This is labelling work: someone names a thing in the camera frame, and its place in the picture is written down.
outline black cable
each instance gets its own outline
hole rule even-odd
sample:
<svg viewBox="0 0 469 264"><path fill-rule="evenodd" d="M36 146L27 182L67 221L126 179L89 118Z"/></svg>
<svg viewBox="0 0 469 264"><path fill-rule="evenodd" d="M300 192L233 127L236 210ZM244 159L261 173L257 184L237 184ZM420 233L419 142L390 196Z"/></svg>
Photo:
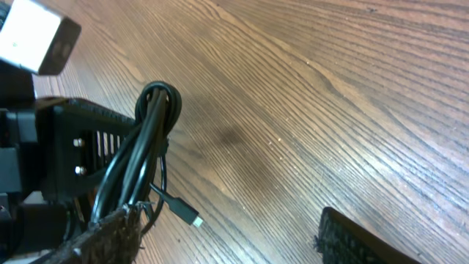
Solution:
<svg viewBox="0 0 469 264"><path fill-rule="evenodd" d="M135 126L106 170L95 198L91 221L98 222L124 204L135 205L137 202L148 201L149 192L154 189L153 180L159 157L161 185L160 188L157 187L157 193L160 199L156 210L147 212L149 222L141 231L142 234L155 223L165 201L171 202L170 209L184 221L189 224L201 224L202 220L196 210L166 193L165 154L168 134L174 127L181 108L181 96L171 85L156 81L144 88L135 107ZM151 206L145 205L146 211L150 209Z"/></svg>

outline bundled black cable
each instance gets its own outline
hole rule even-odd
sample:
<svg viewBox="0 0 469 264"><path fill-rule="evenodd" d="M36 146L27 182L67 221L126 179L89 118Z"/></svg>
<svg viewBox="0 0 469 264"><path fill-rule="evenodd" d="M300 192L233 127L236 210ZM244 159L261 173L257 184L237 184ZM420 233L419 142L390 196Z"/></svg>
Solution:
<svg viewBox="0 0 469 264"><path fill-rule="evenodd" d="M168 134L180 115L182 101L179 92L164 82L148 84L135 108L135 128L125 138L109 164L95 198L91 221L97 222L124 204L135 205L149 201L149 192L159 194L155 211L150 204L144 206L148 224L142 230L146 233L155 223L163 208L170 210L189 224L199 226L199 213L179 198L166 193L166 159ZM161 186L153 184L160 159Z"/></svg>

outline metal connector tip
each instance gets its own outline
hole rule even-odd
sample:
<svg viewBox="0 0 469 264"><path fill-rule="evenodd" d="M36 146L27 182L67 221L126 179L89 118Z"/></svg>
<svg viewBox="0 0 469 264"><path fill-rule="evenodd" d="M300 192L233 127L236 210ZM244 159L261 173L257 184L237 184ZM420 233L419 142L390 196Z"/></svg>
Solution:
<svg viewBox="0 0 469 264"><path fill-rule="evenodd" d="M199 227L202 225L203 222L204 222L204 219L202 219L202 218L200 218L200 217L197 216L197 217L196 217L196 220L194 220L194 221L192 222L192 225L195 226L195 227L197 227L197 228L199 228Z"/></svg>

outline wood grain surface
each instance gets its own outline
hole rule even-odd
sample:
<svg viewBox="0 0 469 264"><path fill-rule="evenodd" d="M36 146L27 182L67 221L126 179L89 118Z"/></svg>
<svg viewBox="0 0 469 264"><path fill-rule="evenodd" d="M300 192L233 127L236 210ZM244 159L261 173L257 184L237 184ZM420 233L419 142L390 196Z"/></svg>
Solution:
<svg viewBox="0 0 469 264"><path fill-rule="evenodd" d="M129 116L182 93L137 263L321 263L332 206L423 263L469 259L469 1L44 0L83 29L38 95Z"/></svg>

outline screw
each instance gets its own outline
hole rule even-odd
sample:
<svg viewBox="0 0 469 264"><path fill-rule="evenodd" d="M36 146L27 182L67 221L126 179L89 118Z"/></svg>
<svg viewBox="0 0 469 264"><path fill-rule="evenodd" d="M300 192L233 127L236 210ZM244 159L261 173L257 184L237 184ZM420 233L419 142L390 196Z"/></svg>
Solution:
<svg viewBox="0 0 469 264"><path fill-rule="evenodd" d="M83 147L85 145L85 141L83 139L74 139L73 146L75 147Z"/></svg>
<svg viewBox="0 0 469 264"><path fill-rule="evenodd" d="M75 173L77 175L85 175L86 174L86 168L83 166L76 166L75 167Z"/></svg>

